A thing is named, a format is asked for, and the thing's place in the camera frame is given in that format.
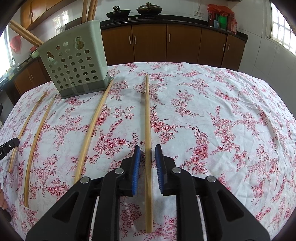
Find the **green perforated utensil basket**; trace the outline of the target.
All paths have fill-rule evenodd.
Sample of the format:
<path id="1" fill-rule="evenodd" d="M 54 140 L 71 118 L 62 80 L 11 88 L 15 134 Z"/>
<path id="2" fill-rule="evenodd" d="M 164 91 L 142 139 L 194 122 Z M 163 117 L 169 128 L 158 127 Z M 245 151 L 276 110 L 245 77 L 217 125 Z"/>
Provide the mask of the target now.
<path id="1" fill-rule="evenodd" d="M 62 99 L 106 90 L 111 81 L 99 20 L 60 33 L 37 51 Z"/>

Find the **left brown counter cabinet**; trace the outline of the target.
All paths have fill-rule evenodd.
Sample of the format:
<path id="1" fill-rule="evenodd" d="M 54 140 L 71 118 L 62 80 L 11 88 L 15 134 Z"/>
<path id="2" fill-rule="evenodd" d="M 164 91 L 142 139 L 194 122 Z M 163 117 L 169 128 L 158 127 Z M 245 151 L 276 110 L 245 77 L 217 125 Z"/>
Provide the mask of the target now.
<path id="1" fill-rule="evenodd" d="M 16 90 L 20 95 L 51 81 L 40 57 L 30 61 L 24 68 L 4 84 L 4 89 Z"/>

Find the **black wok left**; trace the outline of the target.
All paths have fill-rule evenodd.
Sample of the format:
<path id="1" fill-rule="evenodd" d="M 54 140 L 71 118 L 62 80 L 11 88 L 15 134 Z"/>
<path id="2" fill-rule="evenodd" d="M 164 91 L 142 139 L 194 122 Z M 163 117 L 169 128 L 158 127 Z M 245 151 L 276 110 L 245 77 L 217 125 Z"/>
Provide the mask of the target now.
<path id="1" fill-rule="evenodd" d="M 106 16 L 111 20 L 122 20 L 128 17 L 130 14 L 129 9 L 120 9 L 119 6 L 114 6 L 113 11 L 106 14 Z"/>

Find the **red bags on counter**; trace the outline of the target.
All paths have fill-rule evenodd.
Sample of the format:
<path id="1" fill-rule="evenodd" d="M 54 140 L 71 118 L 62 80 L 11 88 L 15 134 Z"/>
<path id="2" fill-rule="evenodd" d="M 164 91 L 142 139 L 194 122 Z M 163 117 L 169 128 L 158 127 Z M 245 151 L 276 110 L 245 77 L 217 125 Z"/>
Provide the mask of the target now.
<path id="1" fill-rule="evenodd" d="M 226 6 L 209 4 L 207 11 L 210 27 L 233 33 L 234 35 L 237 34 L 238 23 L 232 10 Z"/>

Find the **white red floral tablecloth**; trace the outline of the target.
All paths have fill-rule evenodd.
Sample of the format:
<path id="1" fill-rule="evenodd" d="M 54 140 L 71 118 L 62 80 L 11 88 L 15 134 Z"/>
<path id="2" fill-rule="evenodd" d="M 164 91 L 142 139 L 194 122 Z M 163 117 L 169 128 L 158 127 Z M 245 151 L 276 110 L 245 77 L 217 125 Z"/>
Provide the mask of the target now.
<path id="1" fill-rule="evenodd" d="M 111 66 L 114 78 L 96 122 L 82 174 L 92 179 L 118 168 L 145 145 L 145 80 L 149 75 L 152 146 L 191 175 L 215 176 L 275 237 L 295 209 L 295 118 L 263 80 L 228 69 L 187 63 Z M 22 95 L 1 129 L 1 143 L 19 136 L 36 102 L 1 185 L 15 231 L 32 226 L 73 185 L 79 153 L 102 92 L 62 99 L 52 82 Z M 26 168 L 40 132 L 24 205 Z"/>

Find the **window with grille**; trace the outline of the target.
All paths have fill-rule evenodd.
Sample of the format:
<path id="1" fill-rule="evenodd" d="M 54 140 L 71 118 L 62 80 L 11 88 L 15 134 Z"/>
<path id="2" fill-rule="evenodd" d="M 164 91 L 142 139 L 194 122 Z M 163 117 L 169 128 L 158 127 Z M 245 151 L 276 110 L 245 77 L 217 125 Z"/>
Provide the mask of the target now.
<path id="1" fill-rule="evenodd" d="M 271 39 L 283 45 L 295 55 L 295 34 L 278 8 L 273 3 L 270 4 L 272 15 Z"/>

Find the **chopsticks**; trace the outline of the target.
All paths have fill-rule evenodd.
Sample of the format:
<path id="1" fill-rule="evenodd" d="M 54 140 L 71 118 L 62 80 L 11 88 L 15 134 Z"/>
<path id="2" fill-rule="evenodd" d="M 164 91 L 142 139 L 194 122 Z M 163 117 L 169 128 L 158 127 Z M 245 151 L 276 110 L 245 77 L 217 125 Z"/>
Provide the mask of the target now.
<path id="1" fill-rule="evenodd" d="M 94 20 L 97 3 L 98 0 L 91 0 L 90 4 L 88 5 L 88 0 L 83 0 L 82 23 Z"/>

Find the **brown lower kitchen cabinets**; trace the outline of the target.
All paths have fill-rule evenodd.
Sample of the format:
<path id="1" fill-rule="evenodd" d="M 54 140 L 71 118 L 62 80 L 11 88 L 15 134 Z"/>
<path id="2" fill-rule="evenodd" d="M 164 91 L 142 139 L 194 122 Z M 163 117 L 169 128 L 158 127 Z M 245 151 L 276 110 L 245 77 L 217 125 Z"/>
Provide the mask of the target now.
<path id="1" fill-rule="evenodd" d="M 108 65 L 175 62 L 239 69 L 248 35 L 172 20 L 101 22 Z"/>

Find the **black lidded pot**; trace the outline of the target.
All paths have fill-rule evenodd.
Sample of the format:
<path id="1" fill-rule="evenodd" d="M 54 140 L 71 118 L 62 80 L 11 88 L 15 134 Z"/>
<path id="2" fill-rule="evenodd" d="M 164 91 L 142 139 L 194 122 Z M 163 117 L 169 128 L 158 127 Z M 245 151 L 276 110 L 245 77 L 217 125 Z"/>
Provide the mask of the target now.
<path id="1" fill-rule="evenodd" d="M 137 12 L 142 16 L 156 16 L 162 12 L 163 8 L 156 4 L 146 2 L 146 4 L 139 6 Z"/>

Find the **red bag at left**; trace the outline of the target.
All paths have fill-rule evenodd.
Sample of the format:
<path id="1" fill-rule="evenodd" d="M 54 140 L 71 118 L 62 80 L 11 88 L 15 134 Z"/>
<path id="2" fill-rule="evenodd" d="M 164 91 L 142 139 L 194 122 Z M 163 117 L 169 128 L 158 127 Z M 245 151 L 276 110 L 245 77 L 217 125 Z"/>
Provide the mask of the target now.
<path id="1" fill-rule="evenodd" d="M 16 54 L 20 54 L 21 53 L 22 41 L 21 41 L 20 35 L 14 36 L 10 40 L 10 47 L 11 47 L 11 50 L 14 53 L 16 53 Z"/>

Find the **brown upper wall cabinet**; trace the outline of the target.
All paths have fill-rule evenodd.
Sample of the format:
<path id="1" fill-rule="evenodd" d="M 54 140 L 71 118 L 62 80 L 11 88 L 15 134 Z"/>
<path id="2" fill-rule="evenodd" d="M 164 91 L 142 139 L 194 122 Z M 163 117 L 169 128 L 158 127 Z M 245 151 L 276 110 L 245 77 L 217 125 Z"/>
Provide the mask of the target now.
<path id="1" fill-rule="evenodd" d="M 21 6 L 21 26 L 33 30 L 58 10 L 75 0 L 27 0 Z"/>

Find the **wooden chopstick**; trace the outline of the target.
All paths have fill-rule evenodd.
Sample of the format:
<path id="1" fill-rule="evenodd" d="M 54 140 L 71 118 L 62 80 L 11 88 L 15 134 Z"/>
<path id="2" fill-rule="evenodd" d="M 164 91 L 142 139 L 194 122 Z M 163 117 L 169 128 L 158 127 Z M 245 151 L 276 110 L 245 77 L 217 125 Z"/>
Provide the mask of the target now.
<path id="1" fill-rule="evenodd" d="M 109 91 L 110 91 L 110 89 L 112 87 L 113 81 L 114 81 L 114 79 L 112 78 L 112 80 L 110 81 L 107 89 L 105 90 L 105 92 L 104 92 L 104 94 L 103 94 L 103 96 L 102 96 L 102 98 L 101 98 L 101 100 L 100 100 L 100 102 L 99 102 L 99 104 L 98 104 L 98 106 L 96 108 L 95 113 L 93 114 L 93 119 L 92 119 L 92 121 L 91 121 L 91 123 L 89 125 L 88 130 L 87 130 L 87 135 L 84 138 L 82 149 L 80 151 L 80 155 L 79 155 L 79 158 L 78 158 L 78 163 L 77 163 L 77 166 L 76 166 L 75 176 L 74 176 L 74 184 L 81 177 L 85 157 L 86 157 L 86 154 L 88 153 L 88 150 L 89 150 L 89 146 L 90 146 L 90 142 L 91 142 L 91 139 L 92 139 L 93 131 L 94 131 L 97 119 L 99 118 L 99 115 L 101 113 L 102 107 L 106 102 L 106 99 L 107 99 Z"/>
<path id="2" fill-rule="evenodd" d="M 152 148 L 151 148 L 151 119 L 149 103 L 149 75 L 145 80 L 145 231 L 152 233 Z"/>
<path id="3" fill-rule="evenodd" d="M 31 117 L 33 116 L 33 114 L 35 113 L 37 107 L 40 105 L 40 103 L 42 102 L 42 100 L 44 99 L 45 95 L 47 94 L 47 92 L 45 91 L 43 93 L 43 95 L 41 96 L 41 98 L 36 102 L 35 106 L 33 107 L 33 109 L 31 110 L 29 116 L 27 117 L 25 123 L 23 124 L 23 127 L 20 131 L 20 134 L 18 135 L 18 139 L 21 140 L 21 137 L 23 136 L 23 132 L 25 131 L 26 127 L 27 127 L 27 124 L 28 122 L 30 121 Z M 8 171 L 11 173 L 12 172 L 12 168 L 13 168 L 13 161 L 14 161 L 14 158 L 16 156 L 16 152 L 17 152 L 18 148 L 15 148 L 13 150 L 13 153 L 11 154 L 11 158 L 10 158 L 10 163 L 9 163 L 9 169 Z"/>
<path id="4" fill-rule="evenodd" d="M 51 102 L 49 103 L 47 109 L 46 109 L 46 112 L 45 114 L 43 115 L 43 118 L 38 126 L 38 129 L 37 129 L 37 132 L 35 134 L 35 137 L 34 137 L 34 140 L 33 140 L 33 143 L 32 143 L 32 147 L 31 147 L 31 150 L 30 150 L 30 154 L 29 154 L 29 159 L 28 159 L 28 163 L 27 163 L 27 168 L 26 168 L 26 175 L 25 175 L 25 186 L 24 186 L 24 205 L 26 208 L 29 207 L 29 185 L 30 185 L 30 173 L 31 173 L 31 167 L 32 167 L 32 162 L 33 162 L 33 157 L 34 157 L 34 152 L 35 152 L 35 149 L 36 149 L 36 145 L 37 145 L 37 142 L 38 142 L 38 138 L 40 136 L 40 132 L 43 128 L 43 125 L 44 125 L 44 122 L 46 121 L 47 119 L 47 116 L 51 110 L 51 107 L 53 105 L 53 103 L 55 102 L 55 99 L 56 99 L 57 95 L 55 95 Z"/>

